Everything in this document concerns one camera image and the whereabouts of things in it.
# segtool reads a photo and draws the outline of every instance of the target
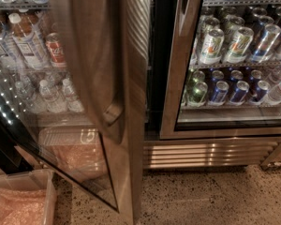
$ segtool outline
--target plastic bottle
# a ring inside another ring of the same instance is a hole
[[[11,13],[9,16],[12,36],[17,43],[28,67],[43,69],[47,66],[48,55],[44,41],[39,38],[32,22],[24,15]]]
[[[63,80],[64,76],[58,71],[48,71],[45,75],[45,80],[48,82],[49,87],[57,85]]]
[[[44,113],[47,106],[43,98],[36,92],[36,89],[29,82],[16,82],[17,96],[25,103],[31,113]]]
[[[82,113],[84,108],[79,100],[72,81],[70,79],[63,79],[63,93],[67,100],[67,106],[70,111],[75,113]]]
[[[270,105],[281,103],[281,82],[271,89],[266,97],[266,102]]]
[[[39,93],[45,99],[47,108],[52,113],[61,113],[67,111],[67,102],[62,93],[58,91],[57,86],[49,87],[46,80],[39,83]]]
[[[0,16],[0,62],[9,70],[25,68],[21,53],[4,23],[4,17],[2,14]]]

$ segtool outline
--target refrigerator door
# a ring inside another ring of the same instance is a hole
[[[36,69],[20,42],[16,45],[25,58],[23,67],[10,68],[0,55],[0,124],[8,136],[128,224],[141,212],[150,1],[50,0],[53,16],[42,13],[54,20],[50,33],[57,32],[61,40],[50,52],[60,52],[62,46],[67,68],[45,61]],[[18,7],[48,8],[8,4],[1,7],[0,18],[10,14],[5,9]],[[15,27],[1,29],[11,34]],[[38,49],[46,49],[45,38],[34,28]],[[15,37],[10,35],[11,43]],[[71,97],[65,89],[68,80],[76,91]],[[84,111],[73,110],[73,101],[80,101]]]
[[[178,0],[161,139],[281,135],[281,0]]]

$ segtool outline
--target speckled floor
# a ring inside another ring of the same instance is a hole
[[[54,225],[125,224],[64,180],[58,192]],[[139,224],[281,225],[281,170],[146,172]]]

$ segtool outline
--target refrigerator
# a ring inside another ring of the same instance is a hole
[[[155,0],[154,15],[144,168],[266,168],[281,152],[281,0]]]
[[[135,224],[150,6],[0,0],[0,173],[50,168]]]

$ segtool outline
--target refrigerator shelf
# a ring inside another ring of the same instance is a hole
[[[244,5],[269,5],[281,4],[281,0],[209,0],[204,1],[204,7],[219,7],[219,6],[244,6]]]
[[[37,115],[37,125],[44,128],[57,126],[92,126],[93,123],[83,112],[45,112]]]
[[[0,10],[12,9],[51,9],[49,4],[34,4],[34,3],[14,3],[0,4]]]
[[[189,111],[189,110],[220,110],[220,109],[256,109],[256,108],[280,108],[281,103],[278,105],[268,105],[268,104],[261,104],[261,105],[249,105],[243,104],[240,106],[233,106],[233,105],[221,105],[221,106],[211,106],[211,105],[203,105],[201,107],[193,107],[189,105],[181,106],[181,111]]]
[[[240,64],[212,64],[212,65],[190,65],[189,68],[230,68],[230,67],[267,67],[267,66],[278,66],[281,65],[279,61],[269,61],[269,62],[262,62],[262,63],[240,63]]]

